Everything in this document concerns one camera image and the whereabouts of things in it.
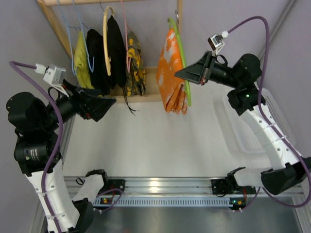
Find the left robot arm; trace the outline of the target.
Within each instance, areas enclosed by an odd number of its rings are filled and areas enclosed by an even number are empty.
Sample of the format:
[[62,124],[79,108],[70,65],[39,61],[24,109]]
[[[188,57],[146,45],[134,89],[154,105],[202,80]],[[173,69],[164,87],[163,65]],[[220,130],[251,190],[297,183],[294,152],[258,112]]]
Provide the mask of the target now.
[[29,92],[8,100],[8,120],[17,135],[14,159],[39,197],[48,232],[86,232],[94,218],[93,202],[108,182],[103,169],[94,169],[86,174],[76,196],[70,197],[60,152],[63,124],[75,115],[99,121],[115,102],[96,90],[79,87],[72,87],[69,95],[58,96],[48,105]]

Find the orange white patterned trousers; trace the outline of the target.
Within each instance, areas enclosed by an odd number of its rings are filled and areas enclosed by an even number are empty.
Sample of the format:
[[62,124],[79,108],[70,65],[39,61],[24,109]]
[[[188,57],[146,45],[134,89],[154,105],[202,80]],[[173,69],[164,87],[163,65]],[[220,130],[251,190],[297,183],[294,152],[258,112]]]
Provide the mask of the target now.
[[185,81],[175,76],[183,68],[175,30],[166,36],[157,66],[156,81],[167,113],[186,114],[188,108]]

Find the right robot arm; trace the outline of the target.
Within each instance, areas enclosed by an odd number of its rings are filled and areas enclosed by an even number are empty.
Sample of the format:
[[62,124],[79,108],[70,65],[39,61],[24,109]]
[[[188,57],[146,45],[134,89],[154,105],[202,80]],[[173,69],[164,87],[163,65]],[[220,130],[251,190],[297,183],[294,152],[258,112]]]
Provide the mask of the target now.
[[174,75],[194,84],[209,81],[231,88],[227,98],[231,108],[249,126],[268,156],[267,168],[239,167],[228,173],[234,186],[263,187],[278,195],[311,178],[311,159],[304,158],[294,149],[270,114],[266,99],[259,96],[255,80],[262,74],[257,56],[246,53],[229,67],[206,51],[196,63]]

